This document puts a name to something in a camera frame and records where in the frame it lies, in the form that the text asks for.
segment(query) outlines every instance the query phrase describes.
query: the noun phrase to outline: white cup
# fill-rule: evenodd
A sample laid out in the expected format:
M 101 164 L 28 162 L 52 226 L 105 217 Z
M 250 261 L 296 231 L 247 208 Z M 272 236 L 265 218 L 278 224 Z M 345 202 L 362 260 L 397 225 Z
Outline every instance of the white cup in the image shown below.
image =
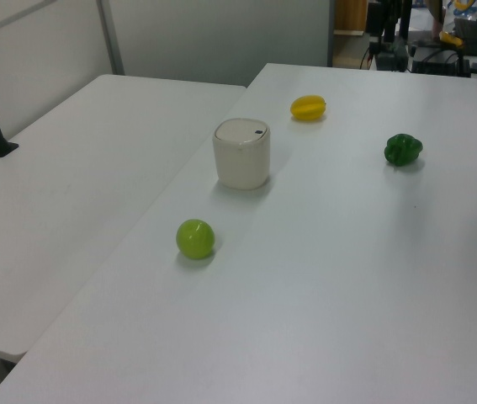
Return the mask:
M 215 166 L 222 184 L 255 189 L 268 179 L 270 128 L 260 120 L 226 120 L 213 136 Z

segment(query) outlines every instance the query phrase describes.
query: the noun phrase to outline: black cable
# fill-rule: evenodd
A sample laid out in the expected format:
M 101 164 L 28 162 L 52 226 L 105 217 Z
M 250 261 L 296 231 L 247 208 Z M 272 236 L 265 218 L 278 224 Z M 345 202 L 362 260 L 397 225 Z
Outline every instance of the black cable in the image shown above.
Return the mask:
M 430 61 L 434 56 L 438 55 L 439 53 L 442 53 L 446 51 L 446 49 L 439 49 L 439 50 L 435 50 L 431 55 L 427 56 L 426 58 L 424 58 L 421 63 L 427 63 L 428 61 Z
M 367 52 L 369 52 L 369 48 L 367 48 L 367 50 L 366 50 L 365 53 L 363 54 L 362 62 L 359 64 L 359 70 L 362 70 L 363 61 L 365 60 L 365 56 L 367 56 Z
M 458 54 L 457 54 L 456 52 L 455 52 L 455 53 L 452 53 L 452 54 L 448 57 L 448 59 L 446 59 L 446 61 L 444 62 L 444 64 L 447 65 L 447 64 L 449 63 L 449 59 L 451 59 L 452 57 L 457 56 L 457 55 L 458 55 Z

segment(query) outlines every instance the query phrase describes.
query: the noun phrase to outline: green bell pepper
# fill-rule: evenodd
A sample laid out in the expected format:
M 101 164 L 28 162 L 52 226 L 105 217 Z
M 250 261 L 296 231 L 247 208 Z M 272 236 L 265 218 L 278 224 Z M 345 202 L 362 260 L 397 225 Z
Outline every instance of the green bell pepper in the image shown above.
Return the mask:
M 400 167 L 416 160 L 422 150 L 423 144 L 415 137 L 399 133 L 388 139 L 384 155 L 388 162 Z

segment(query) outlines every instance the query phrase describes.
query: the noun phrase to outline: white wall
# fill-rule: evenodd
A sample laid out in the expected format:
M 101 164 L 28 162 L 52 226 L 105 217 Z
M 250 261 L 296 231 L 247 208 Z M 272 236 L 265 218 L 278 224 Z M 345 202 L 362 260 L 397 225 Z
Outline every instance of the white wall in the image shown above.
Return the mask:
M 4 26 L 0 126 L 5 137 L 105 73 L 111 66 L 96 0 L 58 0 Z
M 267 62 L 326 66 L 333 0 L 109 0 L 127 75 L 247 86 Z

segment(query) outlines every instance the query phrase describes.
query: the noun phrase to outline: cup lid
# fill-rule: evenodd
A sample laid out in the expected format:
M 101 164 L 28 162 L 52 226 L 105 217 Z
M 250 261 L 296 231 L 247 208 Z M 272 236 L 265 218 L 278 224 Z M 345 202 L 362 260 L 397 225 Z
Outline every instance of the cup lid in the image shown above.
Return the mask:
M 268 131 L 268 126 L 260 120 L 235 118 L 226 120 L 215 130 L 215 137 L 222 141 L 244 144 L 258 141 Z

